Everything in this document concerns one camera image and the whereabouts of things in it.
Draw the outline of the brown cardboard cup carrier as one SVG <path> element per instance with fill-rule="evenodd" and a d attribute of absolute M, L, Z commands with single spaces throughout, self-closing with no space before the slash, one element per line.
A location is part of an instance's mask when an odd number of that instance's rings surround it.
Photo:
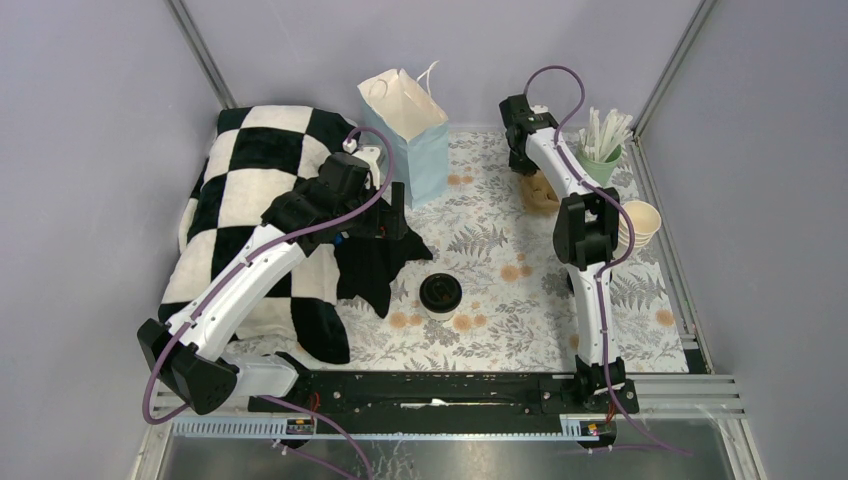
<path fill-rule="evenodd" d="M 554 215 L 560 200 L 541 170 L 519 178 L 522 204 L 529 214 Z"/>

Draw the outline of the black plastic cup lid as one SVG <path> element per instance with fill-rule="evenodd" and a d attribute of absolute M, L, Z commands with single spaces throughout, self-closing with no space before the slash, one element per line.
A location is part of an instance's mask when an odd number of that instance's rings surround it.
<path fill-rule="evenodd" d="M 429 312 L 438 314 L 454 311 L 460 305 L 462 295 L 460 282 L 447 273 L 429 275 L 419 287 L 421 304 Z"/>

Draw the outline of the white paper coffee cup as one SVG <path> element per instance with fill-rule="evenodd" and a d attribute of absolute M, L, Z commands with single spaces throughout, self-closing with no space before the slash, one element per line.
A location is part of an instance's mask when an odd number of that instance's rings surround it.
<path fill-rule="evenodd" d="M 452 309 L 452 310 L 445 311 L 445 312 L 435 311 L 435 310 L 430 310 L 430 309 L 425 310 L 425 313 L 427 314 L 427 316 L 431 320 L 436 321 L 436 322 L 449 321 L 455 316 L 456 312 L 457 312 L 456 309 Z"/>

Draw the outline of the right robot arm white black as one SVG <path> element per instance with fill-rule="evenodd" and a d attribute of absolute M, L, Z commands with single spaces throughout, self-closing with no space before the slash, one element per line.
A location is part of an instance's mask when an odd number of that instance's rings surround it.
<path fill-rule="evenodd" d="M 627 386 L 626 370 L 611 324 L 611 266 L 618 247 L 619 195 L 602 188 L 568 149 L 554 117 L 531 108 L 524 94 L 499 103 L 510 149 L 510 168 L 540 172 L 559 200 L 554 251 L 571 282 L 580 344 L 573 396 L 583 410 L 597 412 Z"/>

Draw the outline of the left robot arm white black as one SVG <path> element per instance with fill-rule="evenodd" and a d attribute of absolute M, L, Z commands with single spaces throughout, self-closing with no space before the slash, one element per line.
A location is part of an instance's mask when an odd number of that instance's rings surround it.
<path fill-rule="evenodd" d="M 155 382 L 187 409 L 206 415 L 232 397 L 272 396 L 288 411 L 309 401 L 310 385 L 277 355 L 229 355 L 236 329 L 281 279 L 318 246 L 338 236 L 404 233 L 403 185 L 391 180 L 392 157 L 379 147 L 331 154 L 318 175 L 275 198 L 244 247 L 211 284 L 167 321 L 151 318 L 137 331 L 151 374 L 143 415 L 151 413 Z"/>

